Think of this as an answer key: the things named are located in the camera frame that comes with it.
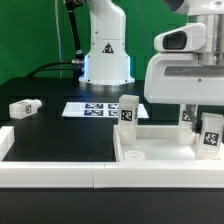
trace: black cable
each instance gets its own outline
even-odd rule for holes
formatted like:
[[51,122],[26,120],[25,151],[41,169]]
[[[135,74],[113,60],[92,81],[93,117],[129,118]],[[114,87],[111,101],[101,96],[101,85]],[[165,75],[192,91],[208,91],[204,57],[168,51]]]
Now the black cable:
[[75,8],[80,7],[83,4],[76,5],[73,0],[65,0],[64,4],[66,6],[68,16],[69,16],[69,20],[70,20],[70,25],[71,25],[71,28],[72,28],[73,42],[74,42],[75,49],[76,49],[76,54],[75,54],[76,59],[84,59],[84,55],[83,55],[83,52],[82,52],[80,39],[79,39],[77,23],[76,23],[75,14],[74,14]]
[[71,61],[60,61],[60,62],[53,62],[53,63],[49,63],[49,64],[46,64],[46,65],[42,65],[40,66],[39,68],[35,69],[34,71],[28,73],[26,75],[27,78],[32,78],[37,72],[39,72],[40,70],[43,70],[45,68],[49,68],[49,67],[52,67],[52,66],[56,66],[56,65],[65,65],[65,64],[70,64],[72,65],[72,62]]
[[72,68],[52,68],[52,69],[40,69],[38,70],[34,75],[36,75],[39,72],[53,72],[53,71],[73,71],[74,69]]
[[76,49],[76,51],[80,51],[81,50],[81,44],[80,44],[80,40],[79,40],[78,28],[77,28],[74,12],[68,12],[68,15],[69,15],[69,19],[70,19],[70,22],[71,22],[72,35],[73,35],[73,41],[74,41],[74,44],[75,44],[75,49]]

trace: black panel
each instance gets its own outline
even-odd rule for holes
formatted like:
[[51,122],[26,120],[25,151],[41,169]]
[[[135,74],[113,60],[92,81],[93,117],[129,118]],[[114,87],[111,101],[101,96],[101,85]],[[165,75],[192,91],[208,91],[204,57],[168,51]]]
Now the black panel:
[[166,35],[163,39],[163,48],[166,50],[183,50],[187,45],[187,35],[183,31]]
[[163,0],[163,2],[172,12],[175,12],[183,5],[184,0]]
[[206,189],[0,190],[1,224],[223,224],[224,192]]
[[[144,82],[125,94],[143,97]],[[72,79],[16,78],[0,86],[0,127],[14,126],[16,143],[4,161],[115,161],[113,125],[116,118],[64,118],[68,101],[118,103],[124,92],[102,93],[78,88]],[[8,118],[8,105],[40,99],[39,113],[22,120]],[[149,119],[139,119],[139,123]]]

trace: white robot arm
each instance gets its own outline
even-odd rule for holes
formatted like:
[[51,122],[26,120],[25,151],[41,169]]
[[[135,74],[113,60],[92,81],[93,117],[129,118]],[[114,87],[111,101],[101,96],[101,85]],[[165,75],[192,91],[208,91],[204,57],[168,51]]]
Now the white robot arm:
[[145,97],[152,103],[224,105],[224,0],[163,0],[188,23],[156,37]]
[[85,2],[90,10],[91,49],[85,58],[85,74],[79,81],[96,90],[126,88],[134,79],[130,76],[130,57],[125,52],[125,13],[111,0]]

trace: cable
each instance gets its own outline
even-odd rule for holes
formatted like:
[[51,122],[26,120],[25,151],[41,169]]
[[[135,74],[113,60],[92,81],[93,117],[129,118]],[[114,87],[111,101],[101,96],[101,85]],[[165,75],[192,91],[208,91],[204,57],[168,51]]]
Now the cable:
[[59,61],[59,62],[53,62],[53,63],[49,63],[46,65],[42,65],[39,68],[35,69],[34,71],[28,73],[26,75],[26,77],[32,78],[37,72],[39,72],[40,70],[43,70],[45,68],[49,68],[49,67],[56,66],[56,65],[69,65],[69,64],[72,65],[72,62],[71,61]]
[[79,39],[79,32],[78,32],[78,28],[77,28],[75,13],[74,13],[76,7],[80,7],[83,4],[76,5],[76,3],[74,4],[74,0],[64,0],[64,4],[67,9],[69,20],[70,20],[70,25],[72,28],[73,42],[74,42],[74,46],[76,49],[76,54],[75,54],[76,59],[84,59],[84,55],[82,52],[80,39]]
[[36,72],[33,74],[33,76],[34,76],[35,74],[37,74],[38,72],[53,72],[53,71],[73,71],[73,69],[72,69],[72,68],[40,69],[40,70],[36,71]]
[[58,0],[55,0],[55,20],[56,20],[56,30],[57,30],[57,37],[58,37],[58,54],[59,60],[62,61],[62,44],[61,44],[61,33],[60,33],[60,26],[59,26],[59,15],[58,15]]
[[142,31],[144,33],[144,37],[145,37],[145,41],[146,41],[146,47],[147,47],[147,50],[148,50],[148,55],[149,55],[149,58],[151,58],[152,57],[152,51],[151,51],[151,47],[150,47],[149,37],[147,35],[146,29],[145,29],[145,24],[144,24],[144,21],[143,21],[143,18],[142,18],[142,12],[141,12],[141,6],[140,6],[139,0],[136,0],[136,4],[137,4],[137,9],[138,9],[139,20],[140,20],[140,23],[141,23],[141,26],[142,26]]

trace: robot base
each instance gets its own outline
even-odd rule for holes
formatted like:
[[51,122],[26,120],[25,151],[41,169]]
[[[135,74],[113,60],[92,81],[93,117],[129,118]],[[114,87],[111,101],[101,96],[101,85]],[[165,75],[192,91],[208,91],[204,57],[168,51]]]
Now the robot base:
[[118,85],[101,85],[101,84],[93,84],[86,81],[79,80],[79,86],[81,88],[90,89],[94,91],[99,92],[119,92],[126,89],[133,89],[135,86],[135,81],[128,81],[124,84],[118,84]]

